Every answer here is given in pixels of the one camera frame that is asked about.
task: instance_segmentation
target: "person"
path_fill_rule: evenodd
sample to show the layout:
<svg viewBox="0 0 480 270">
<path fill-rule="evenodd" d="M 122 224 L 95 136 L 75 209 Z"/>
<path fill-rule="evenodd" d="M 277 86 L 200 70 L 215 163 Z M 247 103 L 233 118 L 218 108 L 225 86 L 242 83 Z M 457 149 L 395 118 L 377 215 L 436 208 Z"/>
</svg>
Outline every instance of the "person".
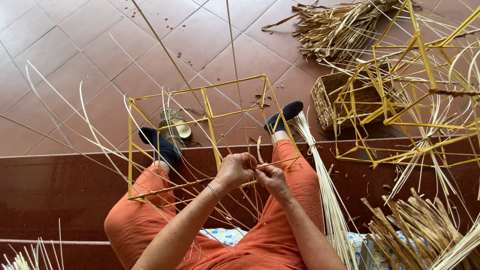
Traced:
<svg viewBox="0 0 480 270">
<path fill-rule="evenodd" d="M 300 101 L 283 109 L 286 120 L 303 109 Z M 278 113 L 264 125 L 273 127 Z M 155 129 L 144 128 L 144 142 L 159 147 L 162 158 L 148 168 L 168 178 L 168 165 L 179 159 L 176 148 Z M 279 119 L 273 135 L 272 162 L 297 155 L 293 143 Z M 223 159 L 210 187 L 176 214 L 173 207 L 153 209 L 146 203 L 128 200 L 126 194 L 105 220 L 110 244 L 127 270 L 235 270 L 235 269 L 345 269 L 340 257 L 322 233 L 322 205 L 318 176 L 309 163 L 300 158 L 287 170 L 291 161 L 268 165 L 256 170 L 257 160 L 248 153 L 228 155 Z M 199 230 L 229 191 L 255 177 L 270 192 L 263 209 L 264 224 L 258 223 L 236 246 L 210 239 Z M 144 171 L 133 185 L 141 193 L 171 185 L 151 172 Z M 173 191 L 146 198 L 157 205 L 174 203 Z"/>
</svg>

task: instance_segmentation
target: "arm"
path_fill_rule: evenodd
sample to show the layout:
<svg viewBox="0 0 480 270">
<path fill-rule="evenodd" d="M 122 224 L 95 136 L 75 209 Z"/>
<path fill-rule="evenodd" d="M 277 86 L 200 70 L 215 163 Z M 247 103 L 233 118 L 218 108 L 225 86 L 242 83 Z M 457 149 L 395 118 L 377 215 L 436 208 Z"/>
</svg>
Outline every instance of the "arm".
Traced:
<svg viewBox="0 0 480 270">
<path fill-rule="evenodd" d="M 248 153 L 228 155 L 210 184 L 223 197 L 250 179 L 253 176 L 250 168 L 256 164 L 255 158 Z M 203 189 L 155 236 L 132 270 L 175 269 L 217 203 L 213 192 Z"/>
<path fill-rule="evenodd" d="M 256 176 L 283 207 L 307 268 L 344 270 L 340 257 L 290 192 L 283 170 L 270 165 L 258 169 Z"/>
</svg>

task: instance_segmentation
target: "wicker basket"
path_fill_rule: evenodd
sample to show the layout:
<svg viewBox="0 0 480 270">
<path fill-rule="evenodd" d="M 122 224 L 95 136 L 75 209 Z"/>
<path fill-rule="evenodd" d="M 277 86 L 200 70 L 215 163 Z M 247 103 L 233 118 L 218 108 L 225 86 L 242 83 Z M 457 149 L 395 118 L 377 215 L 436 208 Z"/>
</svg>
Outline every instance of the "wicker basket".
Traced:
<svg viewBox="0 0 480 270">
<path fill-rule="evenodd" d="M 388 67 L 386 65 L 381 65 L 380 69 L 387 71 Z M 360 71 L 359 75 L 368 76 L 367 72 L 364 70 Z M 318 78 L 317 82 L 312 88 L 312 98 L 315 104 L 315 109 L 317 110 L 318 120 L 319 120 L 319 123 L 322 125 L 323 129 L 325 130 L 333 129 L 332 103 L 338 97 L 338 94 L 332 94 L 330 96 L 328 94 L 344 86 L 350 77 L 351 77 L 350 75 L 345 74 L 343 72 L 321 76 Z M 364 82 L 360 80 L 355 80 L 353 82 L 353 87 L 360 88 L 362 87 L 363 84 Z M 384 82 L 384 86 L 391 88 L 392 84 L 390 82 Z M 347 105 L 347 108 L 350 110 L 351 108 L 349 103 L 350 95 L 344 95 L 344 101 Z M 378 94 L 377 90 L 373 86 L 355 91 L 355 101 L 366 102 L 366 103 L 355 105 L 355 111 L 359 116 L 360 120 L 363 120 L 370 113 L 374 112 L 375 110 L 381 107 L 381 104 L 368 104 L 368 103 L 382 102 L 380 95 Z M 402 108 L 398 106 L 394 106 L 394 109 L 395 111 L 398 111 L 398 109 L 401 110 Z M 337 103 L 335 105 L 335 110 L 337 113 L 337 122 L 344 120 L 347 113 L 345 111 L 345 108 L 343 108 L 342 104 Z M 371 123 L 382 121 L 383 117 L 384 115 L 381 114 L 377 118 L 372 120 Z M 352 122 L 348 119 L 341 124 L 342 128 L 347 128 L 352 126 L 353 126 Z"/>
</svg>

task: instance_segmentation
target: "orange clothing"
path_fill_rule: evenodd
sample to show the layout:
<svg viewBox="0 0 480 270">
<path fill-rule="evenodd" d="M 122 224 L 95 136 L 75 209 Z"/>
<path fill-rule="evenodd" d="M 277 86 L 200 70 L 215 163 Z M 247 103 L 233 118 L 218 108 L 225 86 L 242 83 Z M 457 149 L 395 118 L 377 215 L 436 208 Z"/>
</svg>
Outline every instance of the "orange clothing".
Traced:
<svg viewBox="0 0 480 270">
<path fill-rule="evenodd" d="M 296 156 L 293 144 L 289 140 L 280 140 L 275 145 L 273 160 L 286 160 Z M 292 161 L 277 164 L 286 168 Z M 168 176 L 159 167 L 156 172 Z M 293 195 L 315 225 L 323 231 L 320 186 L 315 170 L 304 159 L 298 159 L 285 171 L 285 179 Z M 170 184 L 145 171 L 134 186 L 141 193 L 170 187 Z M 173 203 L 173 191 L 160 193 Z M 105 232 L 110 244 L 123 267 L 130 270 L 148 244 L 167 224 L 155 209 L 144 203 L 129 201 L 127 194 L 113 207 L 105 220 Z M 147 197 L 154 204 L 167 204 L 159 196 Z M 175 217 L 173 207 L 158 209 L 168 220 Z M 178 265 L 179 270 L 235 270 L 235 269 L 306 269 L 291 231 L 287 217 L 279 203 L 270 196 L 263 209 L 266 225 L 257 224 L 234 247 L 228 251 L 220 242 L 198 233 L 195 244 L 210 257 L 200 255 L 195 248 L 187 252 L 185 260 Z"/>
</svg>

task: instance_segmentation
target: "yellow frame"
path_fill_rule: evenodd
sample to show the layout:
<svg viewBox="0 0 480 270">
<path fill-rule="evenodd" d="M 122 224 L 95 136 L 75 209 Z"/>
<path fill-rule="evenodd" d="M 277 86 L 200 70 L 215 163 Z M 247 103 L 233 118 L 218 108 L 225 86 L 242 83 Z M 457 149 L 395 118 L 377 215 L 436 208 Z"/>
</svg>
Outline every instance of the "yellow frame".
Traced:
<svg viewBox="0 0 480 270">
<path fill-rule="evenodd" d="M 264 87 L 263 87 L 263 90 L 262 90 L 262 96 L 261 96 L 261 99 L 262 99 L 262 102 L 260 103 L 260 106 L 257 107 L 257 108 L 252 108 L 252 109 L 247 109 L 247 110 L 239 110 L 239 111 L 236 111 L 236 112 L 230 112 L 230 113 L 226 113 L 226 114 L 221 114 L 221 115 L 213 115 L 212 113 L 212 110 L 211 110 L 211 107 L 210 107 L 210 103 L 208 101 L 208 98 L 207 98 L 207 89 L 209 88 L 214 88 L 214 87 L 220 87 L 220 86 L 225 86 L 225 85 L 230 85 L 230 84 L 234 84 L 234 83 L 237 83 L 237 81 L 231 81 L 231 82 L 226 82 L 226 83 L 221 83 L 221 84 L 216 84 L 216 85 L 210 85 L 210 86 L 204 86 L 204 87 L 198 87 L 198 88 L 192 88 L 191 90 L 190 89 L 186 89 L 186 90 L 181 90 L 181 91 L 173 91 L 173 92 L 170 92 L 170 93 L 162 93 L 162 94 L 157 94 L 157 95 L 151 95 L 151 96 L 145 96 L 145 97 L 140 97 L 140 98 L 129 98 L 129 110 L 130 110 L 130 113 L 129 113 L 129 116 L 128 116 L 128 129 L 129 129 L 129 138 L 128 138 L 128 141 L 129 141 L 129 147 L 128 147 L 128 150 L 129 150 L 129 160 L 132 160 L 132 152 L 133 152 L 133 149 L 135 148 L 136 150 L 144 153 L 146 156 L 148 156 L 151 160 L 154 160 L 154 158 L 149 155 L 144 149 L 142 149 L 139 145 L 135 144 L 133 141 L 132 141 L 132 108 L 134 108 L 146 121 L 148 121 L 153 127 L 156 127 L 157 129 L 157 132 L 160 132 L 162 130 L 165 130 L 165 129 L 169 129 L 169 128 L 172 128 L 172 127 L 175 127 L 177 125 L 180 125 L 180 124 L 173 124 L 173 125 L 168 125 L 168 126 L 164 126 L 164 127 L 161 127 L 161 128 L 158 128 L 157 125 L 155 125 L 146 115 L 145 113 L 137 106 L 137 104 L 135 103 L 137 100 L 142 100 L 142 99 L 149 99 L 149 98 L 154 98 L 154 97 L 161 97 L 161 96 L 174 96 L 174 95 L 178 95 L 178 94 L 185 94 L 185 93 L 191 93 L 192 91 L 200 91 L 202 93 L 202 97 L 204 99 L 204 103 L 205 103 L 205 109 L 206 109 L 206 114 L 209 116 L 209 117 L 204 117 L 204 118 L 200 118 L 198 120 L 192 120 L 192 121 L 188 121 L 186 123 L 183 123 L 183 124 L 190 124 L 190 123 L 197 123 L 197 122 L 200 122 L 200 121 L 208 121 L 208 126 L 209 126 L 209 130 L 210 130 L 210 136 L 211 136 L 211 142 L 212 142 L 212 146 L 214 148 L 214 155 L 215 155 L 215 159 L 216 159 L 216 165 L 217 165 L 217 171 L 219 170 L 220 168 L 220 164 L 221 164 L 221 157 L 218 153 L 218 151 L 215 151 L 215 149 L 217 148 L 217 145 L 216 145 L 216 140 L 215 140 L 215 135 L 214 135 L 214 130 L 212 128 L 212 125 L 213 123 L 210 121 L 210 119 L 215 119 L 215 118 L 219 118 L 219 117 L 223 117 L 223 116 L 228 116 L 228 115 L 233 115 L 233 114 L 238 114 L 238 113 L 244 113 L 244 112 L 248 112 L 248 111 L 253 111 L 253 110 L 260 110 L 260 112 L 262 113 L 262 116 L 266 122 L 267 120 L 267 117 L 265 116 L 265 113 L 264 113 L 264 105 L 265 105 L 265 98 L 266 98 L 266 92 L 267 92 L 267 89 L 271 91 L 272 93 L 272 98 L 275 100 L 275 104 L 276 104 L 276 107 L 278 109 L 278 112 L 279 112 L 279 115 L 280 117 L 282 118 L 283 122 L 285 123 L 285 128 L 286 128 L 286 131 L 288 133 L 288 136 L 290 138 L 290 140 L 292 142 L 295 142 L 295 140 L 293 139 L 293 136 L 292 136 L 292 133 L 290 131 L 290 128 L 287 124 L 287 121 L 285 120 L 285 117 L 283 116 L 283 112 L 282 112 L 282 108 L 280 108 L 279 104 L 278 104 L 278 100 L 276 99 L 276 95 L 273 91 L 273 88 L 272 88 L 272 85 L 270 84 L 270 81 L 268 80 L 267 76 L 265 74 L 263 75 L 258 75 L 258 76 L 253 76 L 253 77 L 249 77 L 249 78 L 244 78 L 244 79 L 239 79 L 238 82 L 243 82 L 243 81 L 248 81 L 248 80 L 254 80 L 254 79 L 263 79 L 264 81 Z M 275 126 L 273 128 L 273 130 L 270 130 L 269 128 L 269 133 L 270 133 L 270 137 L 272 139 L 272 142 L 273 142 L 273 138 L 272 138 L 272 134 L 275 133 L 275 129 L 276 129 L 276 125 L 277 123 L 275 123 Z M 280 160 L 280 161 L 277 161 L 275 163 L 280 163 L 280 162 L 285 162 L 285 161 L 289 161 L 289 160 L 292 160 L 292 163 L 286 168 L 288 169 L 298 158 L 301 157 L 301 154 L 300 154 L 300 151 L 298 150 L 297 148 L 297 145 L 294 143 L 293 144 L 294 148 L 295 148 L 295 151 L 297 153 L 297 156 L 294 157 L 294 158 L 290 158 L 290 159 L 286 159 L 286 160 Z M 132 163 L 129 162 L 128 164 L 128 177 L 129 177 L 129 183 L 130 185 L 128 185 L 128 197 L 132 197 Z M 243 186 L 246 186 L 246 185 L 251 185 L 251 184 L 254 184 L 256 183 L 256 181 L 253 181 L 253 182 L 248 182 L 248 183 L 245 183 Z M 143 199 L 132 199 L 130 198 L 130 200 L 133 200 L 133 201 L 137 201 L 137 202 L 145 202 Z M 181 203 L 181 202 L 186 202 L 186 201 L 190 201 L 190 200 L 184 200 L 184 201 L 180 201 L 180 202 L 176 202 L 174 204 L 177 204 L 177 203 Z"/>
<path fill-rule="evenodd" d="M 412 39 L 410 40 L 410 42 L 408 43 L 407 46 L 380 46 L 379 45 L 380 42 L 383 40 L 386 33 L 389 31 L 389 29 L 391 28 L 391 26 L 395 22 L 395 19 L 400 15 L 401 12 L 404 12 L 404 8 L 407 8 L 408 13 L 410 14 L 410 17 L 411 17 L 411 20 L 412 20 L 413 29 L 414 29 Z M 469 160 L 465 160 L 465 161 L 461 161 L 461 162 L 457 162 L 457 163 L 449 165 L 446 162 L 446 156 L 445 156 L 446 153 L 444 153 L 444 151 L 443 151 L 443 147 L 445 145 L 448 145 L 448 144 L 451 144 L 451 143 L 454 143 L 454 142 L 457 142 L 457 141 L 460 141 L 460 140 L 463 140 L 463 139 L 469 139 L 470 137 L 472 137 L 474 135 L 477 135 L 477 137 L 480 139 L 479 125 L 478 125 L 478 123 L 480 122 L 480 118 L 477 117 L 475 110 L 473 110 L 475 120 L 472 121 L 471 123 L 466 124 L 465 126 L 447 125 L 447 124 L 444 124 L 444 125 L 442 125 L 442 124 L 430 124 L 430 123 L 404 123 L 400 120 L 400 116 L 403 115 L 408 110 L 411 110 L 411 109 L 415 108 L 416 112 L 418 113 L 418 115 L 420 117 L 419 107 L 423 106 L 423 105 L 420 105 L 419 102 L 422 101 L 423 99 L 425 99 L 426 97 L 430 96 L 430 95 L 437 94 L 436 91 L 438 90 L 438 85 L 437 85 L 437 81 L 436 81 L 434 73 L 433 73 L 432 65 L 431 65 L 429 57 L 427 55 L 427 51 L 431 50 L 431 49 L 438 49 L 440 51 L 441 55 L 443 56 L 444 60 L 447 63 L 449 63 L 450 65 L 452 65 L 452 62 L 454 61 L 454 59 L 459 55 L 456 55 L 454 58 L 449 59 L 446 56 L 446 54 L 444 52 L 444 49 L 445 48 L 458 48 L 456 46 L 449 46 L 448 43 L 450 41 L 452 41 L 455 38 L 456 35 L 458 35 L 462 30 L 464 30 L 479 15 L 480 15 L 480 7 L 478 7 L 473 12 L 473 14 L 471 16 L 469 16 L 455 31 L 453 31 L 452 34 L 448 38 L 445 38 L 443 40 L 437 40 L 437 41 L 425 44 L 423 42 L 423 37 L 420 34 L 419 25 L 418 25 L 418 22 L 417 22 L 416 15 L 413 11 L 411 0 L 405 0 L 404 1 L 402 7 L 398 10 L 398 12 L 393 17 L 393 19 L 391 20 L 388 27 L 385 29 L 384 33 L 380 36 L 380 38 L 378 39 L 376 44 L 373 46 L 373 49 L 372 49 L 373 60 L 367 61 L 367 62 L 362 62 L 359 65 L 357 65 L 355 74 L 353 74 L 352 77 L 349 78 L 349 80 L 347 81 L 345 86 L 338 93 L 338 96 L 335 99 L 335 101 L 332 103 L 332 109 L 333 109 L 332 117 L 333 117 L 333 120 L 334 120 L 334 127 L 333 128 L 334 128 L 334 133 L 335 133 L 336 158 L 337 159 L 339 159 L 339 160 L 349 160 L 349 161 L 360 161 L 360 162 L 371 162 L 373 164 L 373 168 L 375 168 L 376 166 L 378 166 L 378 164 L 380 164 L 382 162 L 407 165 L 408 162 L 402 162 L 401 159 L 410 158 L 410 157 L 413 157 L 413 155 L 415 155 L 415 154 L 425 153 L 429 150 L 441 147 L 442 148 L 441 152 L 442 152 L 442 157 L 443 157 L 443 164 L 440 167 L 450 168 L 452 166 L 455 166 L 455 165 L 458 165 L 458 164 L 464 164 L 464 163 L 468 163 L 468 162 L 477 162 L 478 163 L 478 161 L 480 160 L 480 157 L 477 157 L 477 155 L 475 153 L 474 154 L 451 153 L 451 154 L 455 154 L 455 155 L 471 156 L 472 158 L 469 159 Z M 378 49 L 395 49 L 395 48 L 403 49 L 403 51 L 400 51 L 400 52 L 397 52 L 397 53 L 392 53 L 390 55 L 385 55 L 385 56 L 380 57 L 380 58 L 376 57 L 375 51 L 378 50 Z M 402 72 L 404 72 L 411 65 L 411 63 L 409 63 L 409 64 L 403 63 L 402 64 L 401 62 L 405 58 L 406 54 L 409 51 L 411 51 L 412 49 L 418 49 L 420 51 L 420 53 L 417 56 L 410 58 L 409 60 L 414 61 L 414 60 L 419 59 L 419 58 L 422 60 L 424 70 L 420 71 L 420 72 L 426 72 L 427 73 L 428 78 L 429 78 L 428 82 L 430 83 L 430 89 L 425 95 L 418 98 L 417 95 L 416 95 L 416 89 L 417 88 L 415 86 L 415 82 L 407 82 L 405 87 L 407 87 L 407 86 L 412 87 L 412 91 L 413 91 L 413 95 L 414 95 L 415 100 L 411 104 L 407 105 L 402 111 L 396 112 L 393 108 L 394 104 L 387 98 L 387 96 L 384 92 L 383 83 L 385 81 L 390 81 L 391 80 L 390 76 L 397 76 L 396 72 L 400 68 L 404 67 L 404 70 L 402 71 Z M 380 70 L 379 70 L 379 61 L 385 60 L 389 56 L 395 56 L 395 55 L 399 55 L 399 54 L 401 54 L 400 58 L 396 61 L 395 64 L 393 64 L 393 66 L 388 71 L 388 74 L 382 76 L 380 74 Z M 370 71 L 369 67 L 367 66 L 370 63 L 374 64 L 373 67 L 376 70 L 376 72 L 375 72 L 376 74 L 372 73 Z M 458 71 L 456 71 L 456 69 L 453 67 L 453 65 L 452 65 L 452 69 L 453 69 L 453 75 L 452 76 L 455 77 L 455 79 L 459 80 L 460 81 L 459 83 L 462 86 L 462 90 L 459 90 L 459 91 L 463 91 L 463 92 L 474 91 L 473 87 L 470 84 L 467 84 L 466 82 L 464 82 L 465 80 L 462 80 L 462 77 L 459 75 Z M 361 70 L 365 70 L 367 72 L 367 74 L 369 76 L 369 79 L 371 80 L 371 83 L 369 83 L 368 85 L 372 85 L 373 87 L 375 87 L 376 91 L 378 92 L 379 96 L 381 97 L 382 103 L 381 103 L 381 107 L 379 109 L 370 113 L 370 115 L 368 115 L 365 119 L 363 119 L 360 123 L 358 123 L 358 125 L 363 127 L 364 124 L 367 124 L 367 123 L 371 122 L 373 119 L 375 119 L 375 118 L 377 118 L 377 117 L 379 117 L 380 115 L 383 114 L 384 115 L 384 122 L 383 123 L 385 125 L 391 125 L 391 124 L 400 125 L 401 128 L 403 129 L 403 131 L 405 132 L 405 134 L 407 135 L 407 137 L 412 142 L 412 145 L 415 148 L 414 150 L 399 151 L 399 150 L 391 150 L 391 149 L 370 148 L 370 147 L 367 146 L 366 142 L 364 141 L 364 139 L 362 138 L 362 136 L 361 136 L 361 134 L 358 130 L 357 118 L 355 117 L 356 116 L 355 104 L 360 103 L 360 102 L 355 102 L 355 93 L 354 92 L 356 90 L 360 90 L 360 89 L 364 88 L 365 86 L 363 86 L 362 88 L 354 89 L 353 88 L 353 82 L 356 80 L 357 75 L 359 74 L 359 72 Z M 402 72 L 400 72 L 400 74 L 398 74 L 398 76 L 396 77 L 397 79 L 401 79 L 401 78 L 405 77 L 405 76 L 400 76 Z M 345 94 L 350 94 L 350 102 L 349 102 L 350 105 L 351 105 L 350 110 L 348 110 L 348 107 L 347 107 L 345 101 L 343 100 L 343 96 Z M 341 124 L 342 124 L 343 121 L 340 121 L 340 122 L 337 121 L 337 113 L 336 113 L 336 108 L 334 106 L 335 104 L 342 104 L 342 107 L 344 108 L 345 113 L 347 114 L 343 121 L 347 121 L 347 119 L 350 119 L 350 121 L 353 124 L 353 127 L 355 128 L 355 136 L 356 136 L 355 147 L 346 151 L 343 154 L 339 153 L 338 146 L 337 146 L 337 139 L 336 139 L 337 136 L 338 136 L 338 128 L 341 127 Z M 387 112 L 388 111 L 390 111 L 393 115 L 390 118 L 387 117 Z M 447 129 L 465 129 L 465 130 L 475 130 L 476 132 L 471 133 L 471 134 L 462 135 L 462 136 L 456 137 L 454 139 L 448 139 L 448 140 L 445 140 L 445 141 L 440 141 L 440 142 L 438 142 L 434 145 L 431 145 L 431 146 L 418 147 L 417 144 L 414 142 L 412 136 L 408 133 L 408 130 L 406 129 L 406 126 L 427 126 L 427 127 L 438 127 L 438 128 L 447 128 Z M 354 152 L 358 149 L 365 149 L 366 152 L 367 152 L 367 155 L 369 157 L 369 160 L 360 160 L 360 159 L 345 157 L 345 155 L 347 155 L 348 153 Z M 396 151 L 396 152 L 400 152 L 400 154 L 396 154 L 394 156 L 391 156 L 391 157 L 388 157 L 388 158 L 385 158 L 385 159 L 382 159 L 382 160 L 376 160 L 376 157 L 372 156 L 372 151 L 377 151 L 377 150 L 380 150 L 380 151 Z M 415 164 L 415 165 L 430 167 L 430 165 L 424 165 L 424 164 Z"/>
</svg>

